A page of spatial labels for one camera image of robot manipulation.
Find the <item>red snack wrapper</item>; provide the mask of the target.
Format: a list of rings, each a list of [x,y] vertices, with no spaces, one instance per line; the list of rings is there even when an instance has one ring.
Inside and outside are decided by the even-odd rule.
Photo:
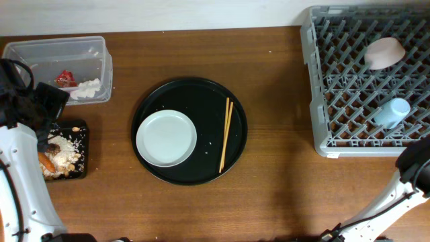
[[[55,82],[61,88],[76,87],[77,83],[73,74],[70,71],[64,70],[56,79]]]

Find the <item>white tissue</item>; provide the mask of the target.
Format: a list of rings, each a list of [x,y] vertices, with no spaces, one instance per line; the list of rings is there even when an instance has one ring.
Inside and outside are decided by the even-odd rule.
[[[100,90],[101,82],[98,78],[78,84],[78,89],[70,92],[70,97],[74,100],[79,98],[94,97]]]

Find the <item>brown walnut shell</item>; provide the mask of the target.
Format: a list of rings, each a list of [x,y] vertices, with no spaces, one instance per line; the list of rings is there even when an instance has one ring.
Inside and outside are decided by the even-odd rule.
[[[60,146],[59,146],[59,145],[54,144],[54,143],[50,143],[50,144],[48,145],[48,148],[47,148],[46,152],[47,152],[49,155],[56,156],[58,153],[60,153],[60,152],[61,152],[61,149],[60,149]]]

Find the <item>orange carrot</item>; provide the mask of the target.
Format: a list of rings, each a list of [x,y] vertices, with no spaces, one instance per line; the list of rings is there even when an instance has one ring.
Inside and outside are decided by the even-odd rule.
[[[38,152],[38,160],[49,172],[56,173],[56,167],[44,153]]]

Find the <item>grey round plate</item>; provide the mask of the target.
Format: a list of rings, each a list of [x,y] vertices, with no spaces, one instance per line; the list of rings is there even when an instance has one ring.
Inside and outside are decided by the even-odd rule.
[[[185,114],[161,110],[139,125],[135,138],[139,155],[156,167],[183,163],[197,145],[197,130]]]

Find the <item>wooden chopstick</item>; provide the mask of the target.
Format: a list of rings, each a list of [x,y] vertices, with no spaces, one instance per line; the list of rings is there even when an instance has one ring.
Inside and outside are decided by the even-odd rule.
[[[232,102],[230,101],[230,104],[229,104],[229,110],[228,110],[228,122],[227,122],[227,128],[226,128],[226,139],[225,139],[225,141],[224,141],[224,145],[225,145],[225,156],[226,156],[226,146],[227,146],[227,142],[228,142],[228,133],[229,133],[229,128],[230,128],[231,115],[232,115]]]
[[[224,117],[224,132],[223,132],[223,140],[222,140],[222,152],[221,152],[221,158],[220,158],[220,166],[219,166],[219,173],[222,172],[223,163],[224,163],[224,156],[225,156],[225,145],[224,141],[226,139],[226,128],[227,128],[227,122],[228,122],[228,110],[229,110],[229,104],[230,104],[230,98],[226,98],[226,108],[225,108],[225,117]]]

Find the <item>pink bowl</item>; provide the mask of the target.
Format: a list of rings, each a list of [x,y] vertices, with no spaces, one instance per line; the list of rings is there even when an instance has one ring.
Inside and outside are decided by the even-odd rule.
[[[401,61],[405,54],[406,50],[396,38],[381,38],[367,47],[364,61],[369,64],[370,70],[380,70]]]

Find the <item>light blue cup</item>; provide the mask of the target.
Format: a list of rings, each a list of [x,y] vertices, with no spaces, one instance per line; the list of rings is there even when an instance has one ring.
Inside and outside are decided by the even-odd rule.
[[[393,129],[406,118],[410,110],[411,105],[405,99],[396,97],[381,107],[381,112],[374,117],[374,122],[386,129]]]

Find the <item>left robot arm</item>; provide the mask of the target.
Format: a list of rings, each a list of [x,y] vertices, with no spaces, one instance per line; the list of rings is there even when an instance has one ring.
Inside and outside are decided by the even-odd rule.
[[[39,154],[66,136],[82,144],[86,165],[89,129],[84,120],[57,122],[69,94],[45,83],[24,82],[25,64],[1,59],[1,222],[4,241],[94,241],[69,233],[57,215],[40,168]]]

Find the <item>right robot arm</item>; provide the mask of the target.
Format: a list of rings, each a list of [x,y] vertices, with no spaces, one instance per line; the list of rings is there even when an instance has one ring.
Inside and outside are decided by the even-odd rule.
[[[359,214],[325,231],[320,241],[371,242],[414,207],[429,201],[429,138],[409,145],[382,193]]]

